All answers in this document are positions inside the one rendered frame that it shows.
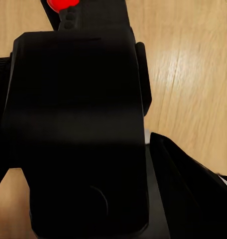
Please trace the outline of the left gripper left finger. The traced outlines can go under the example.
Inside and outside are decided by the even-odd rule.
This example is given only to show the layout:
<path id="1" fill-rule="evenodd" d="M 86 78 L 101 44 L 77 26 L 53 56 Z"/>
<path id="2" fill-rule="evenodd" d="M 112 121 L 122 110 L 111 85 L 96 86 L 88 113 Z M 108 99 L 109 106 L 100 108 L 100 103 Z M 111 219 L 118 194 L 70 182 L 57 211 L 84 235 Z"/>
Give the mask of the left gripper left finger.
<path id="1" fill-rule="evenodd" d="M 0 136 L 0 183 L 15 160 L 14 154 L 10 144 L 4 135 Z"/>

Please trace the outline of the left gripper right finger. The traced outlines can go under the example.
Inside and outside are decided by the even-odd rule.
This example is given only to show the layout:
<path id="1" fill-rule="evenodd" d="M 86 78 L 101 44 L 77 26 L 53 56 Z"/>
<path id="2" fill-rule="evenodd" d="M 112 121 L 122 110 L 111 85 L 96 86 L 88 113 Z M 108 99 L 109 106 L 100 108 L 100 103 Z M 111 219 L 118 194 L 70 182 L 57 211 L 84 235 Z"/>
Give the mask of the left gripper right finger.
<path id="1" fill-rule="evenodd" d="M 149 150 L 171 239 L 227 239 L 227 190 L 170 138 Z"/>

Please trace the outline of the digital camera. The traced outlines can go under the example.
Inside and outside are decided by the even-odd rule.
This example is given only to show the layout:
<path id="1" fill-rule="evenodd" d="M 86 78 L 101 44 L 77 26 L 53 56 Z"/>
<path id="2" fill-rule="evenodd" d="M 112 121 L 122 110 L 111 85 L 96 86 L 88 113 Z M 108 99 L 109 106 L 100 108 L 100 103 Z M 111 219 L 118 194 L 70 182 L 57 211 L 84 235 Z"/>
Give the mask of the digital camera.
<path id="1" fill-rule="evenodd" d="M 0 58 L 0 136 L 37 239 L 134 239 L 149 224 L 145 45 L 126 0 L 41 0 L 53 31 Z"/>

